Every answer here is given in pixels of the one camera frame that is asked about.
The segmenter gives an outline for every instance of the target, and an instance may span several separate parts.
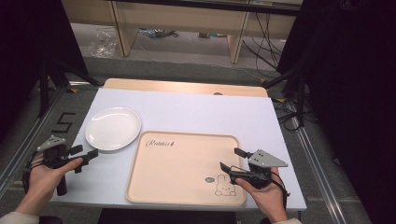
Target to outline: sleeve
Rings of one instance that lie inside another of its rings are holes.
[[[289,219],[286,221],[280,221],[280,222],[276,222],[273,224],[302,224],[302,223],[300,222],[300,220],[298,220],[296,218],[292,218],[292,219]]]
[[[18,212],[11,212],[0,218],[0,224],[38,224],[38,221],[38,217]]]

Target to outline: wooden tray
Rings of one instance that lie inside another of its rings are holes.
[[[126,196],[134,203],[239,206],[246,193],[219,166],[241,167],[235,147],[230,135],[142,133]]]

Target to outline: hand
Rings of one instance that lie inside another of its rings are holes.
[[[271,168],[271,172],[279,174],[276,167]],[[280,179],[276,175],[272,175],[272,178],[280,183]],[[282,190],[277,185],[271,183],[265,189],[256,189],[244,179],[237,178],[235,181],[253,197],[259,209],[268,216],[272,223],[288,219],[283,207]]]
[[[50,169],[45,165],[33,168],[30,173],[29,190],[15,211],[38,217],[52,198],[64,174],[77,168],[82,161],[82,158],[78,158],[58,169]]]

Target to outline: cartoon illustration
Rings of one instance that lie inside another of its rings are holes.
[[[216,195],[220,196],[235,196],[235,186],[231,184],[231,179],[229,175],[219,175],[218,184],[216,186]]]

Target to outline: white table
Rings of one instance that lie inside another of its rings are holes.
[[[98,112],[114,107],[129,107],[142,120],[141,133],[164,131],[233,135],[246,151],[262,149],[289,164],[279,168],[290,196],[288,210],[304,211],[306,205],[277,123],[272,102],[267,97],[209,95],[164,91],[100,89],[81,125],[75,145],[83,145],[83,154],[93,150],[85,139],[85,128]],[[137,139],[130,145],[100,153],[82,168],[82,173],[66,175],[66,195],[52,198],[53,203],[114,208],[246,211],[257,209],[250,195],[242,206],[202,206],[160,203],[131,203],[125,196],[132,169]],[[247,160],[243,168],[248,169]]]

